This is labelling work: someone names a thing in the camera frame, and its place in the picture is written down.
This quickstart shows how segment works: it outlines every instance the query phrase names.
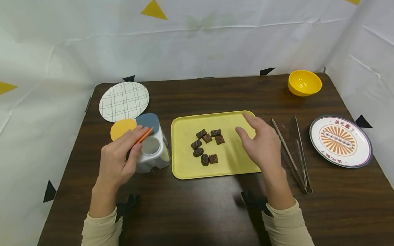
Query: yellow tray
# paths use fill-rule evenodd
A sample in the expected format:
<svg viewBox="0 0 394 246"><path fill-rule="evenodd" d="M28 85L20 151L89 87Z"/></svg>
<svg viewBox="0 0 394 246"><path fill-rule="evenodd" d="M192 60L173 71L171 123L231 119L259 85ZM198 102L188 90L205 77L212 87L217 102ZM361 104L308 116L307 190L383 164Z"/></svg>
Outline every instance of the yellow tray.
<svg viewBox="0 0 394 246"><path fill-rule="evenodd" d="M172 138L172 172L178 179L196 179L232 174L245 174L260 172L260 169L252 162L245 150L235 127L240 126L253 138L255 130L249 126L242 115L249 111L237 111L216 113L209 115L194 115L178 117L171 124ZM219 163L203 166L201 157L193 156L191 144L197 140L196 133L205 129L220 129L225 140L224 144L217 145L215 138L206 144L202 139L201 146L207 155L217 155Z"/></svg>

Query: black triangle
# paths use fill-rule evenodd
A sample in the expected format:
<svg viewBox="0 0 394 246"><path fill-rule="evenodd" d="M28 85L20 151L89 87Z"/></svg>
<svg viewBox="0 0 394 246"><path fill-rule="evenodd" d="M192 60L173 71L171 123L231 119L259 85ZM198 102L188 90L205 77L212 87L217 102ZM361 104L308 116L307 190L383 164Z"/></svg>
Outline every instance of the black triangle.
<svg viewBox="0 0 394 246"><path fill-rule="evenodd" d="M260 75L268 75L272 70L274 70L275 68L274 67L272 67L272 68L267 68L267 69L264 69L264 70L261 70L260 71Z"/></svg>
<svg viewBox="0 0 394 246"><path fill-rule="evenodd" d="M123 78L126 82L134 82L134 77L135 77L135 75L133 75L133 76L130 76L130 77L125 77L125 78Z"/></svg>
<svg viewBox="0 0 394 246"><path fill-rule="evenodd" d="M55 195L56 195L56 190L53 187L52 183L48 180L48 184L46 185L44 202L52 201L55 198Z"/></svg>
<svg viewBox="0 0 394 246"><path fill-rule="evenodd" d="M362 115L356 120L356 124L362 128L373 128Z"/></svg>

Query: right hand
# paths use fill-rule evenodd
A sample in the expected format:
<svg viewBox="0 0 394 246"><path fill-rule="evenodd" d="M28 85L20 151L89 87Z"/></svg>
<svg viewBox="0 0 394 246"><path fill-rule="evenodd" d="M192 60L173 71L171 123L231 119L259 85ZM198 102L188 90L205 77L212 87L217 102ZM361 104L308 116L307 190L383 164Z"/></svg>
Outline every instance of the right hand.
<svg viewBox="0 0 394 246"><path fill-rule="evenodd" d="M100 168L96 186L117 191L136 172L142 144L136 142L149 130L137 126L101 149Z"/></svg>
<svg viewBox="0 0 394 246"><path fill-rule="evenodd" d="M250 139L244 129L235 128L250 159L262 172L282 170L281 140L276 131L260 117L253 117L245 112L242 114L249 125L256 130L256 136Z"/></svg>

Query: left hand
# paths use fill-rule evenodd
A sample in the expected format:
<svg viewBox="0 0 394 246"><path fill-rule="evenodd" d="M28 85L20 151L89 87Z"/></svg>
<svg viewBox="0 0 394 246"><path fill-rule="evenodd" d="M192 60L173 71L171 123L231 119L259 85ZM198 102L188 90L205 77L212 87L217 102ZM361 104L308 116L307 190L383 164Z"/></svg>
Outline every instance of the left hand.
<svg viewBox="0 0 394 246"><path fill-rule="evenodd" d="M137 126L133 131L126 131L120 138L101 149L99 174L96 186L111 192L117 192L136 172L137 160L142 144L136 142L149 130Z"/></svg>

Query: tweezers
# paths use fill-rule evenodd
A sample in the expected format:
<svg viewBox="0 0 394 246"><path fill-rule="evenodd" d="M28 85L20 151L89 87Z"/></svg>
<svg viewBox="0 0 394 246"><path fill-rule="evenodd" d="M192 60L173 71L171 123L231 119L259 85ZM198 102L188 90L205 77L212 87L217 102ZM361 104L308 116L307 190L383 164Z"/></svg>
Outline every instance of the tweezers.
<svg viewBox="0 0 394 246"><path fill-rule="evenodd" d="M292 138L295 140L295 144L297 146L298 150L298 157L301 163L301 168L302 168L302 174L300 173L299 169L297 168L297 165L283 139L283 136L281 134L281 131L279 131L279 127L276 125L276 122L274 119L271 119L272 124L274 125L276 132L279 135L279 138L281 139L281 142L287 152L287 155L290 158L290 161L295 169L295 172L298 176L298 179L296 178L296 182L298 185L305 191L307 194L312 194L313 190L310 187L310 180L309 180L309 174L308 174L308 168L307 168L307 163L305 162L305 155L304 155L304 149L302 147L302 141L301 141L301 135L299 133L299 127L298 127L298 122L297 122L297 117L294 115L290 121L290 126L292 129L290 129L290 132L292 133Z"/></svg>

